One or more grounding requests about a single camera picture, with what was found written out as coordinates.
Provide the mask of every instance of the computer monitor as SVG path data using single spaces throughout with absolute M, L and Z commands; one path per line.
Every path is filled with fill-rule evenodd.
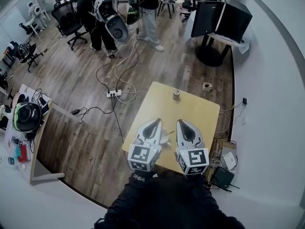
M 223 7 L 224 2 L 221 1 L 198 2 L 191 37 L 215 32 Z

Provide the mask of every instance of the black device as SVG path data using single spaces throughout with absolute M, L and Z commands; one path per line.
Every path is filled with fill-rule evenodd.
M 216 33 L 240 42 L 251 19 L 252 14 L 244 4 L 235 0 L 225 0 Z
M 197 5 L 196 16 L 191 37 L 203 36 L 215 31 L 224 2 L 200 1 Z
M 233 180 L 234 174 L 225 168 L 217 167 L 211 177 L 211 183 L 225 189 L 228 188 Z

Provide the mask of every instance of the person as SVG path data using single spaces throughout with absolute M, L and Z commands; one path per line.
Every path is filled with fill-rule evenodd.
M 102 48 L 102 40 L 106 48 L 107 57 L 113 58 L 117 48 L 114 39 L 108 33 L 105 23 L 97 20 L 89 12 L 94 12 L 94 2 L 96 0 L 78 0 L 77 13 L 81 19 L 81 24 L 89 31 L 91 44 L 90 48 L 93 50 L 100 50 Z
M 34 18 L 35 23 L 39 26 L 40 31 L 43 31 L 47 27 L 46 21 L 43 19 L 44 15 L 40 12 L 39 15 L 34 13 L 35 8 L 39 8 L 38 4 L 33 4 L 33 2 L 29 2 L 29 16 Z
M 135 170 L 95 229 L 245 229 L 217 206 L 202 175 Z
M 164 48 L 160 45 L 157 35 L 156 18 L 158 6 L 158 0 L 139 0 L 143 30 L 139 33 L 138 39 L 149 42 L 156 50 L 163 52 Z

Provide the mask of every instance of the wooden table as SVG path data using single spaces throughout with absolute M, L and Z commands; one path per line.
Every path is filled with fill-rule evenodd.
M 14 109 L 15 109 L 15 106 L 16 106 L 16 103 L 17 103 L 17 100 L 18 100 L 18 97 L 19 97 L 20 94 L 24 94 L 25 97 L 29 97 L 29 102 L 31 102 L 31 99 L 32 99 L 34 93 L 35 93 L 35 91 L 33 89 L 31 89 L 31 88 L 27 87 L 26 85 L 22 84 L 21 88 L 19 89 L 19 92 L 15 95 L 15 97 L 13 99 L 12 112 L 11 113 L 14 112 Z M 43 95 L 42 97 L 48 103 L 49 111 L 43 117 L 44 124 L 38 129 L 38 131 L 36 133 L 36 137 L 34 139 L 34 146 L 33 146 L 34 152 L 32 153 L 31 150 L 30 150 L 30 143 L 23 141 L 23 144 L 26 144 L 26 146 L 27 146 L 27 155 L 28 155 L 28 160 L 29 161 L 25 162 L 25 163 L 19 163 L 17 160 L 15 160 L 15 166 L 22 173 L 24 178 L 29 183 L 32 182 L 32 181 L 37 181 L 37 180 L 48 180 L 48 179 L 61 178 L 61 177 L 65 176 L 64 173 L 34 176 L 35 162 L 36 162 L 36 156 L 37 156 L 37 153 L 38 153 L 40 140 L 41 140 L 41 137 L 42 137 L 44 127 L 45 127 L 45 125 L 48 121 L 51 110 L 54 108 L 57 111 L 65 114 L 66 116 L 78 121 L 79 123 L 82 122 L 81 119 L 73 116 L 69 112 L 67 112 L 64 109 L 62 109 L 61 107 L 59 107 L 57 104 L 55 104 L 53 102 L 52 99 L 50 99 L 46 95 Z M 21 140 L 25 140 L 24 133 L 18 132 L 13 128 L 13 121 L 12 121 L 12 117 L 11 117 L 11 118 L 9 118 L 8 125 L 7 125 L 6 131 L 5 131 L 5 137 L 4 137 L 4 146 L 5 146 L 6 150 L 8 151 L 8 154 L 9 154 L 10 157 L 15 156 L 14 153 L 15 153 L 15 146 L 16 146 L 11 141 L 12 136 L 14 136 L 14 137 L 18 136 Z
M 126 152 L 129 151 L 129 145 L 133 143 L 133 139 L 141 125 L 147 121 L 161 118 L 163 129 L 168 133 L 171 131 L 175 132 L 169 135 L 171 145 L 162 147 L 161 156 L 156 164 L 182 173 L 174 155 L 177 147 L 177 120 L 183 119 L 198 127 L 201 131 L 205 146 L 210 151 L 220 106 L 183 91 L 181 91 L 179 101 L 175 101 L 173 100 L 173 91 L 174 88 L 172 87 L 157 82 L 152 83 L 127 134 L 122 149 Z

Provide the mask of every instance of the person's arm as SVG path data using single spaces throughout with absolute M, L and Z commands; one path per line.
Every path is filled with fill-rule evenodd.
M 126 223 L 133 224 L 132 210 L 138 205 L 143 194 L 143 188 L 154 174 L 154 172 L 135 170 L 129 178 L 129 183 L 125 185 L 124 190 L 109 207 L 104 221 L 98 223 L 95 228 L 117 227 L 126 225 Z
M 217 228 L 245 229 L 235 218 L 227 217 L 218 207 L 210 190 L 206 187 L 206 178 L 201 175 L 188 176 L 187 186 L 199 204 L 200 211 L 207 213 Z

